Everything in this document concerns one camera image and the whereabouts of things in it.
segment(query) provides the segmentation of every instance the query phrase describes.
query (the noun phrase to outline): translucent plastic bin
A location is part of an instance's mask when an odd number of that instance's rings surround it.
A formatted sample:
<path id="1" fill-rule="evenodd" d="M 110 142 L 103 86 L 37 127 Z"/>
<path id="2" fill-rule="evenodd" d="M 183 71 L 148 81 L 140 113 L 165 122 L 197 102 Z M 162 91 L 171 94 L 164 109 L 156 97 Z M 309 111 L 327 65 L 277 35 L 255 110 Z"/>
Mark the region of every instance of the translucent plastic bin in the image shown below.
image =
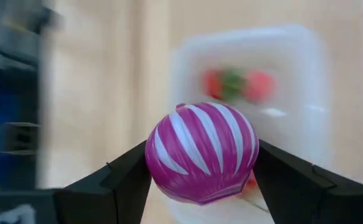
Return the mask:
<path id="1" fill-rule="evenodd" d="M 322 45 L 300 26 L 234 30 L 194 37 L 174 52 L 170 105 L 216 101 L 204 93 L 207 69 L 233 67 L 273 76 L 269 101 L 229 103 L 244 113 L 258 137 L 302 159 L 327 167 L 329 150 L 329 80 Z M 230 198 L 198 207 L 168 199 L 180 223 L 273 223 L 268 213 Z"/>

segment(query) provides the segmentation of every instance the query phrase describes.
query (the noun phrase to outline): white label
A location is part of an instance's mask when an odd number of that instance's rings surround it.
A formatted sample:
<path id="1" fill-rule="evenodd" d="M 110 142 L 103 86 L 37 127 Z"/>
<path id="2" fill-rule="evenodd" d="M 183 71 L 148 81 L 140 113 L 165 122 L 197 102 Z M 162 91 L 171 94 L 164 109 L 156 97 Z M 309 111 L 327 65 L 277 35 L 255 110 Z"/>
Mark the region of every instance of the white label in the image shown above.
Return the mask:
<path id="1" fill-rule="evenodd" d="M 36 224 L 35 219 L 36 211 L 32 206 L 18 205 L 16 208 L 0 213 L 0 224 L 2 223 L 17 223 L 20 224 Z"/>

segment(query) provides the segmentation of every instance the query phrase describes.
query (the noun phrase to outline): wooden floor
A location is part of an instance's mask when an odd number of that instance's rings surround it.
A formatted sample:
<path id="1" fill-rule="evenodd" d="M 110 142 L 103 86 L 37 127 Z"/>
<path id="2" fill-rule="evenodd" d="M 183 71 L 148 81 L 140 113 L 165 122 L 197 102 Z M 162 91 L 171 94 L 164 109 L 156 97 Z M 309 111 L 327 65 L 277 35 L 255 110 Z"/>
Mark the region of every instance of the wooden floor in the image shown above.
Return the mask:
<path id="1" fill-rule="evenodd" d="M 363 182 L 363 0 L 94 2 L 55 6 L 63 20 L 47 45 L 42 186 L 69 184 L 146 138 L 167 112 L 169 58 L 185 38 L 290 23 L 328 47 L 332 169 Z M 174 222 L 152 190 L 143 223 Z"/>

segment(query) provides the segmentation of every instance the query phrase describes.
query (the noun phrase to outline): green object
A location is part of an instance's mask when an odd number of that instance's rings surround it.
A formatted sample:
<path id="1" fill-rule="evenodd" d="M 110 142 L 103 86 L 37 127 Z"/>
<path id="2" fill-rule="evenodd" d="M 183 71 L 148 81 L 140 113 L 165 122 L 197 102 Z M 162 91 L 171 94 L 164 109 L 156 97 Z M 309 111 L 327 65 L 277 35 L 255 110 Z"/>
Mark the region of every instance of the green object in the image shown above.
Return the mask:
<path id="1" fill-rule="evenodd" d="M 232 101 L 240 96 L 244 84 L 242 74 L 241 70 L 232 68 L 227 68 L 222 72 L 222 96 L 225 101 Z"/>

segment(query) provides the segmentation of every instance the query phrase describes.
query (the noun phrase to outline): purple and white striped ball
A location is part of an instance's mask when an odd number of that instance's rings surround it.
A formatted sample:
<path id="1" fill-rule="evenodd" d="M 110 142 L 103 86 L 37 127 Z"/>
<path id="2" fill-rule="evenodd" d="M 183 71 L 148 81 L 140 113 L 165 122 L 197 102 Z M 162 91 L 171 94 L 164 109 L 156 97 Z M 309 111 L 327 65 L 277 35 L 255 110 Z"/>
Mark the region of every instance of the purple and white striped ball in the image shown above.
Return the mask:
<path id="1" fill-rule="evenodd" d="M 179 105 L 155 127 L 145 157 L 169 197 L 200 205 L 242 191 L 258 155 L 258 138 L 239 111 L 217 103 Z"/>

